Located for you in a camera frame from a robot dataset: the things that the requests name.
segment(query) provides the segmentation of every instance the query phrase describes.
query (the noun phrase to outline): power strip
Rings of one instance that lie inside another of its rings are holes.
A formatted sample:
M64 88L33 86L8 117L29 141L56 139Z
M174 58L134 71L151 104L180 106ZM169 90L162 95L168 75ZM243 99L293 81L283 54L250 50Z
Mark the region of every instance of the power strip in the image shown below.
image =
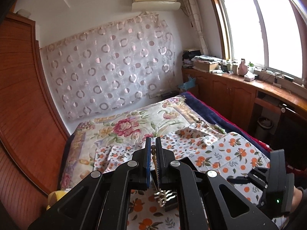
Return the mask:
M273 83L273 85L281 88L281 84Z

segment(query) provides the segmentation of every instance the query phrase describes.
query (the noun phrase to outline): wooden wardrobe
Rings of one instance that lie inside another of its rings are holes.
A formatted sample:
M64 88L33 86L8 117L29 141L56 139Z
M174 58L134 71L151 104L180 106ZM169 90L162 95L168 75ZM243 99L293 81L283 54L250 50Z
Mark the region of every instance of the wooden wardrobe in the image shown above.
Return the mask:
M35 22L9 13L0 24L0 200L20 229L57 189L67 136L45 80Z

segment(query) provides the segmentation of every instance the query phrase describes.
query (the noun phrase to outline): sheer curtain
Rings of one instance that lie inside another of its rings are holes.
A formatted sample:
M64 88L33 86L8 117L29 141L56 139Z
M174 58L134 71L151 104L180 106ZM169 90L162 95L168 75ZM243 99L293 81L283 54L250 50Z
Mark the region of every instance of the sheer curtain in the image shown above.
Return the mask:
M159 15L112 22L41 49L70 119L116 109L173 84L173 36Z
M209 50L203 36L203 23L196 0L183 0L192 25L197 33L202 54L209 55Z

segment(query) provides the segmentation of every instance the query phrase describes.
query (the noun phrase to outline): pink bottle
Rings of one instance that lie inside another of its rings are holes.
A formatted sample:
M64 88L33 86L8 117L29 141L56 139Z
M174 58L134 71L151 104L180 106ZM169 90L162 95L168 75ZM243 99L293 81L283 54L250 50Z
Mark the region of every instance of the pink bottle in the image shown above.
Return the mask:
M245 59L241 59L239 65L239 75L244 76L248 72L248 65L245 63Z

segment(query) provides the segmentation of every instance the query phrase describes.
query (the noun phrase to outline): floral bedspread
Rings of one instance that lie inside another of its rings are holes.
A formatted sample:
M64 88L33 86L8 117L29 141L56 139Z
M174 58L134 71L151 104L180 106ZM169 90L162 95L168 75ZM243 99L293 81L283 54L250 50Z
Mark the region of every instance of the floral bedspread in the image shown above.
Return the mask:
M167 133L161 137L162 146L172 150L176 159L189 157L201 172L216 170L225 179L245 175L253 167L269 167L269 159L255 146L235 132L223 134L223 130L206 122ZM145 146L111 146L97 149L95 169L109 172L132 158L135 150ZM249 201L258 203L262 191L252 184L234 185ZM180 229L177 209L165 212L155 201L153 185L147 191L132 190L127 229ZM274 219L281 226L284 219Z
M71 143L61 189L74 187L93 170L97 148L107 150L117 145L128 149L147 136L183 129L198 118L200 116L185 104L185 98L177 96L132 112L80 123Z

